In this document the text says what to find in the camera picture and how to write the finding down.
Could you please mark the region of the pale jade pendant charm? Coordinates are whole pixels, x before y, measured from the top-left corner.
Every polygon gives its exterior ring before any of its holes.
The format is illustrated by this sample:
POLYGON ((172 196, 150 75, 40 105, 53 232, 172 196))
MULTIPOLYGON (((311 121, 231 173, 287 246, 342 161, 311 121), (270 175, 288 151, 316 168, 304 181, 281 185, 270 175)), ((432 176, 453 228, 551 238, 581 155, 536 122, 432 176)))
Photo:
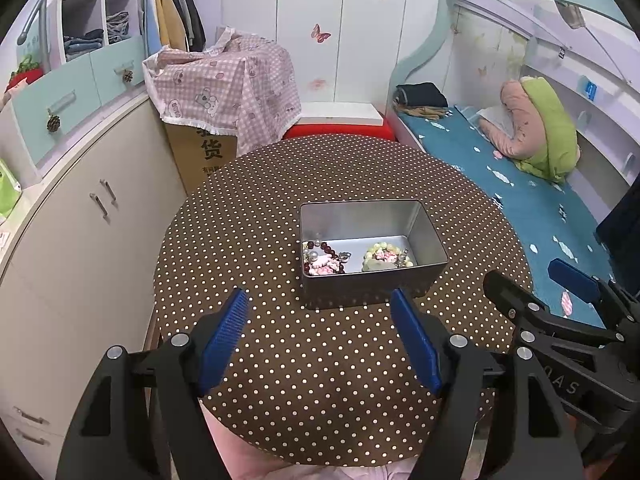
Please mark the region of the pale jade pendant charm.
POLYGON ((375 258, 366 260, 362 265, 363 272, 378 272, 396 270, 400 267, 397 261, 378 260, 375 258))

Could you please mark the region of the brown polka dot tablecloth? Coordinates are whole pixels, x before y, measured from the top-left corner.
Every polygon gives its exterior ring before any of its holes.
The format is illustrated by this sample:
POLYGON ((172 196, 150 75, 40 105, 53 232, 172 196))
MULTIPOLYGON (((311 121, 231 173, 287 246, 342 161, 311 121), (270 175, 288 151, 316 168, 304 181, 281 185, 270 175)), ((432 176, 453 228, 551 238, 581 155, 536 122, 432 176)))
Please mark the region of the brown polka dot tablecloth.
POLYGON ((390 277, 362 268, 349 249, 345 270, 313 276, 303 251, 337 250, 336 220, 305 230, 306 204, 360 206, 349 222, 367 230, 399 210, 381 240, 426 248, 437 235, 443 266, 416 266, 410 290, 423 312, 490 351, 512 330, 485 297, 497 270, 523 288, 532 272, 500 209, 462 172, 415 148, 367 136, 284 140, 217 170, 180 207, 154 276, 156 324, 169 337, 192 330, 235 288, 250 314, 239 347, 206 412, 235 436, 287 462, 375 467, 416 456, 440 403, 420 385, 393 324, 390 277))

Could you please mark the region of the silver metal tin box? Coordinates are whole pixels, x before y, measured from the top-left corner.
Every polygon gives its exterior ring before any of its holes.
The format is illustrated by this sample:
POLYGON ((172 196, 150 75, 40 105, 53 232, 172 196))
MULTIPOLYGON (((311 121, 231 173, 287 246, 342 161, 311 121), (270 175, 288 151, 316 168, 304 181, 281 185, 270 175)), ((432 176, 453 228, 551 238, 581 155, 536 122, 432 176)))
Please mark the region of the silver metal tin box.
POLYGON ((448 264, 448 255, 420 200, 306 203, 299 209, 305 306, 337 309, 382 304, 398 287, 423 296, 448 264), (344 274, 304 272, 307 252, 350 252, 344 274), (396 270, 363 272, 366 260, 397 261, 396 270))

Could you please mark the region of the green and pink pillow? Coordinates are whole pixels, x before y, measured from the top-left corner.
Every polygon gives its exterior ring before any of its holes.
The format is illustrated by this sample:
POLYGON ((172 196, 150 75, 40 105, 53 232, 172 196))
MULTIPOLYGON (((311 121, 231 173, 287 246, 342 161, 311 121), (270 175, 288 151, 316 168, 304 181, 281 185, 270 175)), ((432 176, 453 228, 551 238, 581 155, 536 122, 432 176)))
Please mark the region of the green and pink pillow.
POLYGON ((580 159, 577 131, 551 84, 542 77, 506 81, 499 106, 478 113, 478 128, 523 172, 560 184, 580 159))

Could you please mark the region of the cardboard box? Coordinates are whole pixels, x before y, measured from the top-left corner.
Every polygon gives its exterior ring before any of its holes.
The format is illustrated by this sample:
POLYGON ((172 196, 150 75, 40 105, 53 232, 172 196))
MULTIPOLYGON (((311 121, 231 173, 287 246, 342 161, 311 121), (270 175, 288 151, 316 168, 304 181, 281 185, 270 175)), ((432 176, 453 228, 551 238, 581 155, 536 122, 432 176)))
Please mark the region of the cardboard box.
POLYGON ((188 126, 165 125, 184 189, 194 192, 211 174, 236 157, 236 137, 217 136, 188 126))

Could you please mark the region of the folded dark clothes stack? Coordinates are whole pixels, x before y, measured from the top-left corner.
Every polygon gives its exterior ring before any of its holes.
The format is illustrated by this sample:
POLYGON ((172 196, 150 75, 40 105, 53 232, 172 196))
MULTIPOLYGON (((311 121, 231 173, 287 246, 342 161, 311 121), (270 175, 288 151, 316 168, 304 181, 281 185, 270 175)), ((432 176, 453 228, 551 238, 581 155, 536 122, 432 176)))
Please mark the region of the folded dark clothes stack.
POLYGON ((448 101, 432 82, 398 84, 392 102, 394 110, 413 117, 439 120, 448 113, 448 101))

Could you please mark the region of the red stool with white top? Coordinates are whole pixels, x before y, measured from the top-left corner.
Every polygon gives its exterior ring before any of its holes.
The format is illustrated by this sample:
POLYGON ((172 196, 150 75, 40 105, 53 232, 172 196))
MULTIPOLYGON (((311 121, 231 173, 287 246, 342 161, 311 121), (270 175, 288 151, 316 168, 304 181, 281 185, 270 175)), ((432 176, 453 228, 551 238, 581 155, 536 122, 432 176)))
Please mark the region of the red stool with white top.
POLYGON ((388 121, 371 103, 303 102, 298 122, 283 137, 294 139, 317 134, 356 134, 396 140, 388 121))

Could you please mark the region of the pink checkered cloth cover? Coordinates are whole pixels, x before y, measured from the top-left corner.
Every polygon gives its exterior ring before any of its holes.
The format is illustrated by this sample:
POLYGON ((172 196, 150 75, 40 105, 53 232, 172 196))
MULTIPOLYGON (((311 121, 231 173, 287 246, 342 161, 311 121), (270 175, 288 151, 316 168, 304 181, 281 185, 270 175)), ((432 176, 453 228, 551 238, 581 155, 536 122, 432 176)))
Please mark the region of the pink checkered cloth cover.
POLYGON ((302 116, 288 51, 259 35, 226 28, 202 52, 165 46, 142 70, 163 122, 235 136, 240 155, 278 142, 302 116))

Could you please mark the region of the mint green drawers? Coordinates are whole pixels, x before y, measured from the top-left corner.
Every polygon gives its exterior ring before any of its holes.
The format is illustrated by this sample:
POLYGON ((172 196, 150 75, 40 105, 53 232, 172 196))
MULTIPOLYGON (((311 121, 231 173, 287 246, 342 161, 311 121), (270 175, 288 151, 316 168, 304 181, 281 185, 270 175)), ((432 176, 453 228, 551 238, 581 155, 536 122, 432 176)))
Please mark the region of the mint green drawers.
POLYGON ((107 46, 52 70, 12 99, 32 161, 42 162, 81 122, 142 83, 139 36, 107 46))

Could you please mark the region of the hanging clothes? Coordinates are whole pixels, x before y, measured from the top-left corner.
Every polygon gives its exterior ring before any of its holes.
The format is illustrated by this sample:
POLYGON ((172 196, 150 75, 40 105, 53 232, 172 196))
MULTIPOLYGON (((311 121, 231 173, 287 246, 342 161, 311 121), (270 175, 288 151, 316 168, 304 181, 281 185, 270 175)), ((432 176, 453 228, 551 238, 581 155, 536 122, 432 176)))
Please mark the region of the hanging clothes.
POLYGON ((194 0, 138 0, 145 56, 162 47, 202 52, 205 29, 194 0))

